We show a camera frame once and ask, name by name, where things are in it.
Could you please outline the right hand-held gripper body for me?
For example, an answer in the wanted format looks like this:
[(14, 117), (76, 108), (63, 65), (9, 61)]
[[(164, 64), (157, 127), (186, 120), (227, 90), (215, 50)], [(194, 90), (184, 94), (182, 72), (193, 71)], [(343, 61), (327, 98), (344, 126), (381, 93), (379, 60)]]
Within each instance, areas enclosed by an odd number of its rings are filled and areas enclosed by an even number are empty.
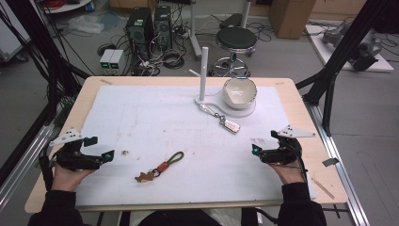
[(302, 146), (298, 141), (299, 137), (315, 137), (315, 133), (301, 128), (287, 125), (277, 131), (279, 134), (278, 148), (275, 150), (263, 150), (260, 160), (263, 163), (289, 164), (302, 155)]

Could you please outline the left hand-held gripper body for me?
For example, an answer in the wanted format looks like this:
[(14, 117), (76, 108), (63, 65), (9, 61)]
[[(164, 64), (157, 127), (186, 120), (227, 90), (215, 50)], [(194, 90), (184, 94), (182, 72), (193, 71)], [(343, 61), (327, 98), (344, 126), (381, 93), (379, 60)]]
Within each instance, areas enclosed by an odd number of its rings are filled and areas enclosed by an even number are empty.
[(57, 164), (68, 170), (97, 170), (103, 163), (101, 156), (81, 152), (84, 137), (73, 127), (50, 142), (51, 147), (61, 145), (55, 152)]

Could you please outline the silver keychain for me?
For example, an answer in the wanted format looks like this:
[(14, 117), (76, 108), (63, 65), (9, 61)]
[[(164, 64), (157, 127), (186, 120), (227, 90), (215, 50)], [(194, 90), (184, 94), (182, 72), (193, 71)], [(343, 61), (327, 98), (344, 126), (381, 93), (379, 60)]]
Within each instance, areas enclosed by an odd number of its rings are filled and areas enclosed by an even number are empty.
[(227, 119), (224, 115), (221, 115), (217, 112), (214, 112), (209, 106), (207, 105), (199, 105), (199, 109), (219, 120), (219, 124), (226, 129), (227, 131), (237, 134), (240, 131), (240, 125), (234, 121)]

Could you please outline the brown bear keychain green loop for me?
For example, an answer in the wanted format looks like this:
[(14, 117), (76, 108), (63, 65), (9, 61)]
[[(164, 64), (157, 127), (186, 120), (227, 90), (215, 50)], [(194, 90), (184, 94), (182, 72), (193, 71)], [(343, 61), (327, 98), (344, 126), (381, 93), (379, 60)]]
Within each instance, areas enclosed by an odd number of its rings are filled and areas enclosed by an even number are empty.
[(135, 180), (138, 183), (146, 183), (153, 181), (159, 177), (164, 171), (166, 171), (172, 164), (182, 160), (184, 158), (183, 152), (177, 152), (173, 154), (167, 161), (162, 162), (158, 167), (150, 169), (148, 172), (141, 172)]

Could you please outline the white stand with pole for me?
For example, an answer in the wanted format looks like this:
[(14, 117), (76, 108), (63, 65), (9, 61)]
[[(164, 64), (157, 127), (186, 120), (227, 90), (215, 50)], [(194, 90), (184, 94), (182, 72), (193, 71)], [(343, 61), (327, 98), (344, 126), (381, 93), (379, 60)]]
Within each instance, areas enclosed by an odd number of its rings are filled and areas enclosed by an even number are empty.
[(194, 99), (196, 105), (207, 105), (210, 107), (215, 107), (220, 112), (224, 113), (227, 116), (240, 119), (245, 118), (251, 115), (256, 108), (256, 100), (255, 102), (247, 109), (235, 109), (228, 106), (222, 96), (222, 88), (221, 86), (220, 91), (216, 94), (207, 94), (206, 93), (206, 79), (207, 79), (207, 64), (208, 64), (208, 55), (209, 55), (209, 48), (203, 47), (202, 48), (202, 57), (200, 60), (200, 73), (196, 73), (193, 70), (190, 70), (191, 73), (198, 75), (200, 78), (199, 83), (199, 95), (197, 95)]

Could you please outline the person's right hand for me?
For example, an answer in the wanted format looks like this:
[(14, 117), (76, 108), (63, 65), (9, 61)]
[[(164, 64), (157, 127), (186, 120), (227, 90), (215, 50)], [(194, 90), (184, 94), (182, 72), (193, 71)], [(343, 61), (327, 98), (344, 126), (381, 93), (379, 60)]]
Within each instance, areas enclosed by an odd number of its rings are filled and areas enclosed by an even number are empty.
[(304, 175), (297, 160), (286, 165), (272, 163), (270, 167), (276, 172), (284, 185), (305, 182)]

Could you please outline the person's left hand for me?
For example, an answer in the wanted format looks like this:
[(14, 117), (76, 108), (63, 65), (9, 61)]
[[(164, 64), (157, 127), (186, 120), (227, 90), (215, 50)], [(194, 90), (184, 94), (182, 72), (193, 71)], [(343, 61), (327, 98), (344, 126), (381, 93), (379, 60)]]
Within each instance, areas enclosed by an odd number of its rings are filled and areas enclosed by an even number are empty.
[(56, 166), (52, 189), (73, 192), (91, 173), (93, 173), (93, 170), (81, 169), (78, 171), (71, 171), (69, 169)]

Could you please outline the thin wooden stick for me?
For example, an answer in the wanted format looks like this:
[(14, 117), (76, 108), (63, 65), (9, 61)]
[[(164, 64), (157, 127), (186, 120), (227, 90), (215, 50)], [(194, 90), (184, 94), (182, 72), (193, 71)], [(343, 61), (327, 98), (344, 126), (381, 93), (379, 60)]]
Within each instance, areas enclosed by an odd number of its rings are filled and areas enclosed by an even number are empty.
[(332, 200), (335, 199), (335, 196), (325, 187), (323, 186), (319, 181), (317, 181), (314, 178), (311, 178), (312, 181), (321, 189), (323, 190)]

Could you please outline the white bowl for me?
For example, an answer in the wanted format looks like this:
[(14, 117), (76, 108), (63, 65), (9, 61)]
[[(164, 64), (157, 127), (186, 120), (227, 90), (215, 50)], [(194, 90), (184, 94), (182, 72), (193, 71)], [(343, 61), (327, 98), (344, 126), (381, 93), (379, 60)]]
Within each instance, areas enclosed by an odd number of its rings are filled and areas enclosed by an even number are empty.
[(256, 100), (255, 83), (242, 77), (233, 77), (225, 82), (222, 88), (224, 102), (235, 109), (247, 109)]

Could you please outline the white foam mat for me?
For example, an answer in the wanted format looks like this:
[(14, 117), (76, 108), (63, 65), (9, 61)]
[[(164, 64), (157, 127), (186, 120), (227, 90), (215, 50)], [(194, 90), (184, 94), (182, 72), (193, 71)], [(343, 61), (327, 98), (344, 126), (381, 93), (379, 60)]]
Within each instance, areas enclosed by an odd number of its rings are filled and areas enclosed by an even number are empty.
[[(258, 89), (255, 111), (238, 120), (240, 131), (224, 129), (194, 103), (199, 90), (180, 86), (104, 86), (82, 128), (98, 143), (83, 149), (114, 159), (77, 189), (79, 206), (279, 201), (278, 175), (251, 152), (251, 145), (276, 149), (271, 137), (288, 125), (276, 89)], [(183, 152), (153, 181), (135, 178)]]

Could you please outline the black tape cross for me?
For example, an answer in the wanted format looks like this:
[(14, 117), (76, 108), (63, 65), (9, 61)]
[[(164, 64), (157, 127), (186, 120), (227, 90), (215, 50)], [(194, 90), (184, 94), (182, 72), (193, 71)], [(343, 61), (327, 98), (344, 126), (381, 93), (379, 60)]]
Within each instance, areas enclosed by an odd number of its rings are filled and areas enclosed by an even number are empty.
[(337, 218), (341, 218), (341, 213), (348, 213), (349, 212), (349, 210), (347, 210), (347, 209), (338, 208), (336, 204), (333, 204), (331, 208), (322, 207), (322, 210), (324, 212), (334, 213)]

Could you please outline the grey bench power supply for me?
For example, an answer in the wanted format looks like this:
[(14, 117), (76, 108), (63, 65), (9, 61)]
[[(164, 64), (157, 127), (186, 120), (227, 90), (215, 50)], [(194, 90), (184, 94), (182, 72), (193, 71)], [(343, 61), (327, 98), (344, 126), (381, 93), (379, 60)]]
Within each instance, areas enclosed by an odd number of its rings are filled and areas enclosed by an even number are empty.
[(115, 50), (109, 60), (110, 69), (113, 75), (122, 75), (125, 66), (125, 55), (123, 50)]
[(114, 54), (113, 49), (105, 49), (104, 53), (100, 59), (100, 65), (104, 72), (104, 75), (108, 75), (110, 73), (110, 59)]

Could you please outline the person's lap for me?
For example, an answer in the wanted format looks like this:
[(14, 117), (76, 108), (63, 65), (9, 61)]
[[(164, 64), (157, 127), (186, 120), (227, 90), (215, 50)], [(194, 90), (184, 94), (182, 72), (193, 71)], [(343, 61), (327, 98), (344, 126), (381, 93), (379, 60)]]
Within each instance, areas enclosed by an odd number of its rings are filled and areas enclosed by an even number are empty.
[(262, 226), (262, 217), (278, 223), (264, 210), (249, 207), (122, 212), (118, 226)]

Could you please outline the black round stool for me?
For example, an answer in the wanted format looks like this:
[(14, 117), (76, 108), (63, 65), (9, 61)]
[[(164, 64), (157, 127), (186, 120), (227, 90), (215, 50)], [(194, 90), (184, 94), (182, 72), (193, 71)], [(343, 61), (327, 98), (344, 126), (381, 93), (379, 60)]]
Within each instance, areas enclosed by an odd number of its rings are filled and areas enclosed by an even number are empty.
[(237, 56), (245, 54), (250, 57), (255, 52), (257, 38), (250, 30), (242, 27), (222, 28), (217, 32), (215, 42), (230, 55), (217, 60), (210, 70), (210, 75), (219, 77), (250, 75), (247, 63)]

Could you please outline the clear plastic bag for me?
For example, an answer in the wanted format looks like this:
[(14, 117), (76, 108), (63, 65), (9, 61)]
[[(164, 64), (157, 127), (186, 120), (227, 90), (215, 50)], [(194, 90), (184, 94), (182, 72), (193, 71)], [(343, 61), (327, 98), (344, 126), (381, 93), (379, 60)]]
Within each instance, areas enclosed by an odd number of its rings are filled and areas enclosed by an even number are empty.
[(104, 24), (98, 22), (95, 16), (81, 15), (68, 20), (70, 29), (86, 32), (89, 34), (100, 34), (104, 30)]

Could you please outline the white board with grey device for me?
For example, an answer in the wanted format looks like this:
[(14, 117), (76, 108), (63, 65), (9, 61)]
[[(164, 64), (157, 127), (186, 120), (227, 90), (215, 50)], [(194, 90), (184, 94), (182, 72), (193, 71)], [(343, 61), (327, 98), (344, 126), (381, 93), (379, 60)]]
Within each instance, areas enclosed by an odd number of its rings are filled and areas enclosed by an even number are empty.
[(372, 37), (370, 30), (358, 38), (358, 44), (352, 44), (352, 49), (349, 50), (348, 39), (352, 37), (349, 28), (350, 25), (345, 23), (333, 26), (331, 29), (306, 25), (312, 44), (324, 64), (328, 63), (336, 49), (342, 47), (349, 54), (347, 62), (343, 65), (344, 70), (391, 72), (393, 67), (379, 54), (382, 49), (381, 42)]

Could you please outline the brown cardboard box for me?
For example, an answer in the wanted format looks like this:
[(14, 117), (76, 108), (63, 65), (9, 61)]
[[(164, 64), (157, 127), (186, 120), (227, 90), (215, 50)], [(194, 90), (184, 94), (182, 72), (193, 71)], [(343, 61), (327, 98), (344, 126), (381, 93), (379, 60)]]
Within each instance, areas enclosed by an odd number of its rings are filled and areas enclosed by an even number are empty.
[(302, 36), (316, 0), (273, 0), (268, 19), (279, 39)]

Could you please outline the large black computer tower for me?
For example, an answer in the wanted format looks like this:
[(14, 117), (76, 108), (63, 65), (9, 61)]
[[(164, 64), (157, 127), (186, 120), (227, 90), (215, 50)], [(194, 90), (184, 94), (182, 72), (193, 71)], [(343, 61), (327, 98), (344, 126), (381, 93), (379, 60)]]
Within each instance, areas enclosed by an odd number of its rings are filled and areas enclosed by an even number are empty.
[(154, 38), (152, 11), (150, 8), (134, 8), (125, 26), (136, 54), (143, 60), (151, 58), (150, 43)]

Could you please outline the white metal stand leg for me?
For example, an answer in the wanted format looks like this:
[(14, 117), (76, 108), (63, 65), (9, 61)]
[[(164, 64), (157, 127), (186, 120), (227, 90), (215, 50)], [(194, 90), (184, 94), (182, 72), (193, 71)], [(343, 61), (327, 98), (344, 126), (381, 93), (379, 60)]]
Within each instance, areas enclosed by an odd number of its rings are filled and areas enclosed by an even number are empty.
[(196, 36), (196, 0), (190, 1), (190, 29), (189, 29), (189, 39), (194, 51), (194, 56), (196, 59), (202, 57), (202, 51), (200, 49), (200, 44)]

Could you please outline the slim black computer tower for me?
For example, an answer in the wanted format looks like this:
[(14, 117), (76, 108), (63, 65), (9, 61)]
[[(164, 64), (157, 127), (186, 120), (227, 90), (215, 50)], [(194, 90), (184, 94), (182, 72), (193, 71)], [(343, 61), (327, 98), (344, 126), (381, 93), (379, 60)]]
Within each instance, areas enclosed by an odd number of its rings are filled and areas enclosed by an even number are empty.
[(158, 49), (162, 51), (172, 48), (170, 12), (170, 6), (158, 6), (154, 12), (153, 21), (157, 45)]

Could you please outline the aluminium rail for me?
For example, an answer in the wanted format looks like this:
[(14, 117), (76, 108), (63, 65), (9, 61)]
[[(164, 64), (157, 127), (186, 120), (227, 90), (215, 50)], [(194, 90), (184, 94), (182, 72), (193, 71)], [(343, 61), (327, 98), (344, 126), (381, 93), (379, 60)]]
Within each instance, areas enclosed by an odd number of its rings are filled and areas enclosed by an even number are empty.
[(307, 110), (311, 116), (313, 124), (315, 125), (318, 135), (320, 136), (320, 138), (324, 143), (324, 146), (327, 150), (329, 157), (338, 159), (338, 163), (335, 164), (335, 169), (338, 172), (344, 190), (348, 196), (348, 201), (346, 202), (346, 205), (354, 221), (354, 224), (356, 226), (370, 226), (370, 222), (359, 201), (356, 190), (352, 185), (347, 170), (341, 159), (338, 148), (333, 138), (327, 134), (326, 130), (322, 126), (322, 119), (323, 119), (322, 111), (318, 106), (312, 106), (310, 104), (305, 104), (305, 107), (307, 107)]
[(21, 158), (17, 161), (5, 182), (0, 186), (0, 212), (7, 206), (15, 190), (36, 161), (40, 151), (51, 139), (53, 132), (53, 125), (42, 126), (31, 140), (27, 142), (27, 146), (23, 148), (24, 153)]

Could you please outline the black metal frame strut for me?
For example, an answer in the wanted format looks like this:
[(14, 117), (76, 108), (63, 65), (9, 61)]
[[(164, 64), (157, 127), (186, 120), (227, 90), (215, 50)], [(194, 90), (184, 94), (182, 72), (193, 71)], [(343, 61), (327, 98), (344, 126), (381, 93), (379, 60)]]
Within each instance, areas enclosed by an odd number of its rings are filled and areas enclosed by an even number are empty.
[(0, 19), (17, 38), (25, 51), (32, 57), (41, 76), (47, 82), (47, 100), (45, 118), (50, 122), (56, 117), (58, 104), (70, 102), (82, 88), (77, 77), (89, 78), (89, 74), (75, 67), (56, 47), (48, 29), (29, 0), (5, 0), (16, 16), (31, 42), (12, 25), (6, 14), (0, 10)]
[[(349, 30), (352, 31), (352, 37), (348, 39), (349, 50), (352, 49), (352, 44), (358, 44), (358, 38), (366, 35), (367, 31), (371, 30), (373, 25), (386, 12), (389, 4), (392, 2), (393, 0), (366, 1), (349, 28)], [(320, 98), (326, 95), (322, 126), (329, 136), (331, 136), (330, 118), (335, 81), (348, 57), (348, 52), (342, 47), (336, 49), (328, 63), (318, 73), (295, 84), (297, 89), (303, 89), (311, 85), (311, 89), (303, 95), (302, 99), (305, 103), (312, 106), (318, 106)]]

